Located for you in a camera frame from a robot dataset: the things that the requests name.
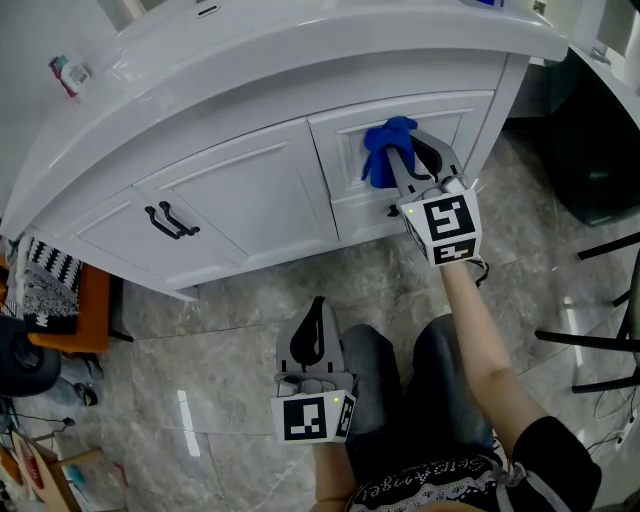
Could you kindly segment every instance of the blue cloth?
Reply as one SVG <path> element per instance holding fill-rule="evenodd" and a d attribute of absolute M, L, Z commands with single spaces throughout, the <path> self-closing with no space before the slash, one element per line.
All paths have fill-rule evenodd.
<path fill-rule="evenodd" d="M 380 128 L 369 128 L 364 136 L 364 147 L 370 151 L 369 158 L 362 170 L 362 181 L 371 176 L 371 186 L 375 188 L 395 188 L 396 180 L 387 158 L 387 146 L 398 150 L 404 163 L 415 170 L 416 158 L 413 144 L 409 137 L 409 130 L 418 127 L 413 119 L 408 117 L 392 117 Z"/>

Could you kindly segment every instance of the white countertop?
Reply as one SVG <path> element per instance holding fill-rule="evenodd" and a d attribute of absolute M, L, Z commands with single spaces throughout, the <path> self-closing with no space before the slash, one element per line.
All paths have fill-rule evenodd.
<path fill-rule="evenodd" d="M 567 42 L 533 11 L 474 0 L 213 0 L 190 5 L 127 42 L 81 104 L 45 121 L 0 231 L 17 238 L 70 183 L 119 146 L 201 101 L 276 73 L 382 51 L 492 50 L 562 60 Z"/>

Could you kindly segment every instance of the floor tile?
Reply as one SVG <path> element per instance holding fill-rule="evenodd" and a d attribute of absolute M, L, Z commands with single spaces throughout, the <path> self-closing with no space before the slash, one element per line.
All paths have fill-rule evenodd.
<path fill-rule="evenodd" d="M 138 415 L 196 432 L 272 433 L 279 332 L 279 324 L 269 324 L 137 342 Z"/>
<path fill-rule="evenodd" d="M 128 512 L 228 512 L 224 503 L 157 494 L 140 487 L 127 489 Z"/>
<path fill-rule="evenodd" d="M 122 473 L 114 466 L 114 461 L 109 456 L 101 424 L 80 423 L 62 434 L 57 434 L 55 442 L 46 440 L 41 444 L 49 449 L 53 447 L 59 458 L 74 457 L 95 448 L 105 449 L 105 455 L 76 466 L 82 474 L 83 481 L 82 484 L 78 484 L 77 500 L 81 506 L 91 511 L 115 510 L 124 505 L 126 487 Z"/>
<path fill-rule="evenodd" d="M 428 288 L 395 294 L 384 291 L 358 306 L 337 310 L 342 331 L 357 324 L 369 324 L 393 345 L 400 381 L 404 388 L 413 375 L 413 346 L 427 324 L 450 313 L 444 286 L 436 274 Z"/>
<path fill-rule="evenodd" d="M 243 327 L 290 319 L 317 295 L 353 304 L 398 286 L 398 277 L 392 237 L 229 277 L 223 286 L 230 325 Z"/>
<path fill-rule="evenodd" d="M 620 321 L 621 315 L 616 313 L 589 335 L 613 337 Z M 631 410 L 627 398 L 632 390 L 574 394 L 571 386 L 620 378 L 633 373 L 634 368 L 631 354 L 569 346 L 519 379 L 542 407 L 590 446 L 626 422 Z M 603 446 L 599 451 L 608 448 Z"/>
<path fill-rule="evenodd" d="M 402 292 L 428 288 L 434 280 L 440 278 L 440 271 L 431 267 L 411 235 L 402 233 L 390 239 L 393 240 L 398 253 L 399 287 Z"/>
<path fill-rule="evenodd" d="M 503 134 L 500 140 L 507 145 L 508 138 Z M 475 190 L 482 219 L 481 253 L 490 264 L 510 263 L 577 238 L 595 233 L 606 236 L 611 231 L 611 226 L 591 228 L 573 217 L 555 196 L 537 158 L 532 163 L 526 156 L 505 157 L 499 145 Z"/>
<path fill-rule="evenodd" d="M 206 435 L 113 419 L 101 429 L 101 448 L 129 485 L 202 510 L 225 507 Z"/>
<path fill-rule="evenodd" d="M 491 156 L 504 167 L 522 165 L 537 168 L 542 163 L 536 150 L 535 137 L 527 131 L 501 132 L 491 150 Z"/>
<path fill-rule="evenodd" d="M 580 261 L 589 237 L 493 268 L 481 291 L 522 372 L 563 346 L 535 339 L 536 329 L 586 334 L 613 313 L 611 301 L 628 289 L 631 260 L 615 252 Z"/>
<path fill-rule="evenodd" d="M 136 339 L 227 329 L 228 303 L 221 287 L 220 281 L 209 283 L 198 301 L 184 302 L 124 281 L 118 328 Z"/>
<path fill-rule="evenodd" d="M 109 352 L 100 357 L 104 380 L 94 388 L 98 395 L 95 412 L 103 416 L 135 418 L 133 399 L 133 343 L 111 339 Z"/>
<path fill-rule="evenodd" d="M 638 472 L 638 454 L 640 453 L 640 428 L 636 425 L 619 450 L 608 443 L 602 445 L 598 464 L 602 468 L 602 484 L 594 510 L 607 505 L 619 505 L 640 489 L 640 472 Z"/>
<path fill-rule="evenodd" d="M 19 417 L 19 431 L 30 437 L 48 435 L 54 430 L 62 428 L 63 425 L 61 421 L 67 417 L 73 419 L 78 425 L 97 425 L 102 419 L 93 407 L 60 405 L 51 400 L 46 393 L 14 399 L 14 405 L 18 414 L 34 416 L 45 420 L 55 420 L 42 421 L 35 418 Z"/>
<path fill-rule="evenodd" d="M 209 435 L 231 512 L 308 510 L 314 503 L 311 448 L 275 436 Z"/>

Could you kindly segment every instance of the patterned shirt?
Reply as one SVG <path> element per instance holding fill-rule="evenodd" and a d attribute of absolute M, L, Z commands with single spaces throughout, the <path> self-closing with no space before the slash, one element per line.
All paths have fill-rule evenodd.
<path fill-rule="evenodd" d="M 514 462 L 533 471 L 573 511 L 593 505 L 602 473 L 584 446 L 552 417 L 530 425 L 516 442 Z M 374 479 L 358 489 L 349 512 L 411 512 L 439 501 L 498 511 L 497 479 L 487 457 L 469 454 L 434 460 Z M 526 480 L 507 489 L 514 510 L 552 510 Z"/>

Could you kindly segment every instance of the black sleeve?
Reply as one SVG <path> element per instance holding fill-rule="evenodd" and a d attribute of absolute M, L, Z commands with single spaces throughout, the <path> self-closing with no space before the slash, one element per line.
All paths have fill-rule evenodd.
<path fill-rule="evenodd" d="M 547 416 L 529 425 L 516 441 L 513 460 L 542 478 L 573 512 L 591 510 L 602 471 L 556 418 Z"/>

